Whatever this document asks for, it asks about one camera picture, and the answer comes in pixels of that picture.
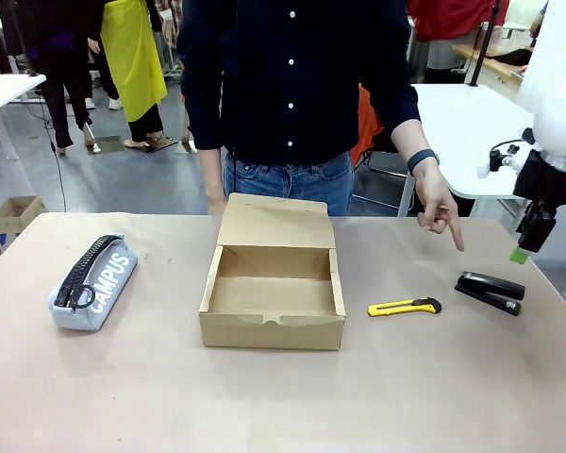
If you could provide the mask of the person's left hand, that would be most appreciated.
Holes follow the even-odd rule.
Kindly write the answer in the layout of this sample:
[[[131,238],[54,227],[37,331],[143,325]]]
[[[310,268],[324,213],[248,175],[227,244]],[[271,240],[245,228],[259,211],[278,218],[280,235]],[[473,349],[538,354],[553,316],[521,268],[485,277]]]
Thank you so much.
[[[427,158],[418,163],[412,173],[415,190],[424,212],[417,216],[421,228],[442,234],[450,229],[454,244],[459,252],[464,250],[458,206],[449,192],[439,164],[434,158]]]

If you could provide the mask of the person's right hand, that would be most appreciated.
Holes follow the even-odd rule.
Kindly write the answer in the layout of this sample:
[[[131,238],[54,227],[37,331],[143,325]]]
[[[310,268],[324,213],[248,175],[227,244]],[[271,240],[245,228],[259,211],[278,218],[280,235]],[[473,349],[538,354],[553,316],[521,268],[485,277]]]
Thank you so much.
[[[208,198],[208,213],[210,215],[222,216],[227,205],[227,197],[222,187],[209,188],[206,191]]]

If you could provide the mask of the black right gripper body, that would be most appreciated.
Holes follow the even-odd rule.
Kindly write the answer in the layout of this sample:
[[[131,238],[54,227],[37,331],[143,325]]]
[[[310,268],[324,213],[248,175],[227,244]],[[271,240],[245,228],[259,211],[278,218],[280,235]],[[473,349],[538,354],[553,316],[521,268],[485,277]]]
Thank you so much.
[[[547,209],[566,205],[566,172],[548,164],[531,150],[518,173],[513,194]]]

